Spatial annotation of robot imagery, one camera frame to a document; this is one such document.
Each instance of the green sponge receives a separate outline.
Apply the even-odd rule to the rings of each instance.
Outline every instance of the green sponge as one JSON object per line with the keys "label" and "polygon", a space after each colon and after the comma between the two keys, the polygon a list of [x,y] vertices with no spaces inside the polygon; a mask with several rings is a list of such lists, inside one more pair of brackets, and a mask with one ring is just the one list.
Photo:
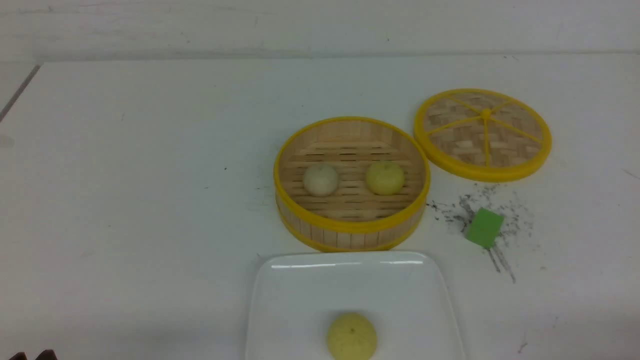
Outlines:
{"label": "green sponge", "polygon": [[471,226],[467,231],[467,240],[476,243],[485,249],[490,249],[495,244],[495,237],[500,233],[500,226],[504,217],[480,208],[476,213]]}

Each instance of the white plate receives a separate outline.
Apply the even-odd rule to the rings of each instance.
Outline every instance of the white plate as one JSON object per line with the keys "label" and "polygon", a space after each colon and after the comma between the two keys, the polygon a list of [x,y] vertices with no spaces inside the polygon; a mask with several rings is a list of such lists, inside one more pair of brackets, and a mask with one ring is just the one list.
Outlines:
{"label": "white plate", "polygon": [[246,360],[331,360],[326,331],[362,313],[378,332],[372,360],[464,360],[437,265],[405,251],[291,255],[267,261],[253,288]]}

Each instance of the steamer basket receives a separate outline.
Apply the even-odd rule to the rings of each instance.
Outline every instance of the steamer basket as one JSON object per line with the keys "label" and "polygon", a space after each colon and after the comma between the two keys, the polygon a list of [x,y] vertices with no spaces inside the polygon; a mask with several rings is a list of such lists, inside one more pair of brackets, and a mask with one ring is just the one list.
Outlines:
{"label": "steamer basket", "polygon": [[[402,190],[389,196],[367,189],[365,171],[380,160],[402,166]],[[340,175],[339,187],[314,197],[302,185],[320,161]],[[387,250],[417,227],[429,190],[429,165],[419,144],[400,129],[364,117],[337,117],[304,127],[288,139],[273,177],[282,222],[297,239],[326,252]]]}
{"label": "steamer basket", "polygon": [[478,181],[513,181],[533,174],[551,150],[551,132],[532,108],[481,89],[429,98],[418,111],[415,137],[429,160]]}

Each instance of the yellow rim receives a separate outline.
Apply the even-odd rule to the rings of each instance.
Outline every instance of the yellow rim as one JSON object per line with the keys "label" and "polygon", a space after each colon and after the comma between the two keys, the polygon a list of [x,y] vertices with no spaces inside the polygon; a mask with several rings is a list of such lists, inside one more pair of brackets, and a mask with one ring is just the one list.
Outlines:
{"label": "yellow rim", "polygon": [[[407,206],[406,208],[402,209],[401,211],[398,211],[397,213],[389,217],[382,218],[379,220],[363,221],[363,222],[347,222],[347,221],[333,220],[330,218],[325,218],[320,215],[314,214],[311,211],[298,205],[295,201],[293,201],[292,198],[289,197],[287,192],[284,190],[284,187],[280,183],[280,172],[278,171],[278,164],[280,164],[280,158],[282,156],[282,152],[284,151],[284,149],[286,149],[286,147],[296,137],[298,137],[300,134],[304,133],[305,131],[309,130],[312,127],[327,124],[329,122],[345,121],[345,120],[372,122],[381,126],[388,127],[389,129],[397,131],[399,134],[404,136],[407,140],[411,141],[411,143],[415,146],[415,148],[418,149],[418,152],[420,153],[420,157],[424,162],[426,178],[424,180],[424,186],[422,187],[422,191],[420,191],[420,194],[418,194],[418,197],[409,206]],[[278,152],[278,156],[276,157],[276,162],[273,165],[273,180],[276,186],[276,193],[278,194],[278,196],[280,196],[283,203],[300,219],[310,224],[313,224],[319,227],[324,227],[325,229],[337,231],[340,233],[374,233],[376,231],[388,229],[389,227],[393,227],[395,225],[403,223],[404,221],[408,220],[413,214],[415,214],[416,211],[420,209],[420,207],[425,203],[427,198],[427,193],[429,191],[429,184],[431,183],[431,174],[429,171],[429,162],[427,161],[427,157],[422,151],[420,144],[418,144],[411,136],[409,136],[409,134],[405,133],[404,131],[398,129],[397,127],[391,124],[387,124],[386,122],[370,119],[367,117],[334,117],[326,120],[321,120],[319,122],[315,122],[311,125],[303,127],[302,129],[298,130],[295,134],[293,134],[287,140],[287,142],[284,143],[284,145]]]}
{"label": "yellow rim", "polygon": [[[433,145],[433,143],[431,143],[431,140],[429,140],[429,134],[427,134],[427,132],[424,129],[424,119],[426,118],[426,115],[427,115],[427,109],[434,102],[442,99],[443,97],[448,97],[450,95],[454,95],[462,92],[479,92],[482,94],[501,97],[505,99],[507,102],[517,104],[521,106],[523,109],[525,109],[536,120],[536,122],[540,126],[540,129],[542,130],[542,134],[543,134],[542,139],[533,138],[531,135],[527,133],[522,133],[518,129],[511,129],[509,125],[503,124],[498,120],[492,119],[492,121],[495,121],[501,124],[502,126],[510,128],[511,130],[516,131],[517,133],[522,133],[521,135],[529,137],[532,140],[539,142],[541,144],[540,152],[538,152],[538,154],[535,155],[533,159],[514,167],[490,168],[490,167],[481,167],[477,165],[471,165],[468,163],[464,163],[460,160],[456,160],[451,156],[449,156],[448,154],[446,154],[445,152],[441,151],[435,145]],[[458,101],[458,102],[460,102],[462,105],[466,107],[472,108],[472,110],[478,112],[478,115],[480,115],[480,111],[478,111],[478,109],[474,109],[473,107],[470,107],[464,102],[461,102],[461,101]],[[495,111],[499,107],[501,106],[498,106],[492,109],[492,111]],[[477,119],[478,117],[474,117],[474,118],[459,120],[459,122],[468,121],[468,120],[477,120]],[[523,177],[527,177],[533,174],[535,171],[537,171],[537,169],[539,169],[542,166],[542,164],[544,164],[545,160],[547,159],[547,156],[549,155],[549,152],[551,151],[551,132],[549,131],[547,123],[545,123],[545,121],[542,119],[540,115],[538,115],[538,113],[536,113],[532,108],[530,108],[528,105],[526,105],[522,101],[519,101],[518,99],[515,99],[513,97],[510,97],[504,94],[500,94],[498,92],[492,92],[492,91],[483,90],[483,89],[473,89],[473,88],[454,89],[454,90],[441,92],[439,94],[436,94],[430,97],[427,101],[424,102],[424,104],[422,104],[422,106],[418,110],[418,113],[415,116],[415,121],[413,122],[413,132],[415,133],[415,137],[418,139],[418,142],[422,146],[422,149],[426,153],[426,156],[429,158],[429,160],[433,161],[434,164],[438,165],[439,167],[443,168],[444,170],[452,174],[455,174],[461,177],[466,177],[467,179],[471,179],[471,180],[477,180],[477,181],[490,181],[490,182],[499,183],[503,181],[514,181],[514,180],[521,179]],[[485,152],[488,152],[488,142],[485,142],[484,146],[485,146]]]}
{"label": "yellow rim", "polygon": [[371,249],[343,249],[343,248],[339,248],[339,247],[332,247],[332,246],[329,246],[329,245],[325,245],[323,243],[318,243],[316,241],[312,241],[311,239],[304,237],[304,235],[302,235],[301,233],[297,232],[293,227],[291,227],[291,225],[289,225],[289,223],[286,221],[286,219],[282,216],[282,212],[280,212],[280,208],[278,208],[278,213],[280,214],[280,219],[282,220],[282,223],[284,224],[284,226],[287,228],[287,230],[289,230],[289,232],[293,236],[296,237],[296,239],[300,240],[300,242],[304,243],[306,246],[312,247],[312,248],[314,248],[314,249],[316,249],[318,251],[322,251],[322,252],[383,251],[383,250],[393,249],[394,247],[400,245],[401,242],[405,241],[409,237],[409,235],[411,235],[416,230],[418,225],[420,224],[420,222],[417,221],[402,236],[400,236],[399,238],[396,238],[393,242],[390,242],[390,243],[384,244],[384,245],[380,245],[379,247],[375,247],[375,248],[371,248]]}

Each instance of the dark object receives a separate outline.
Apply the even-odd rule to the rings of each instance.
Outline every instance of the dark object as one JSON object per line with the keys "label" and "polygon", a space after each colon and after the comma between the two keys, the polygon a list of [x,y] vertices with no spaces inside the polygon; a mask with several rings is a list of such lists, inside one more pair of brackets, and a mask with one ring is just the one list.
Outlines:
{"label": "dark object", "polygon": [[[25,355],[25,353],[23,352],[19,352],[9,360],[27,360],[27,355]],[[40,355],[38,355],[38,357],[36,357],[36,360],[58,360],[58,358],[56,357],[56,353],[54,353],[53,350],[44,350],[40,353]]]}

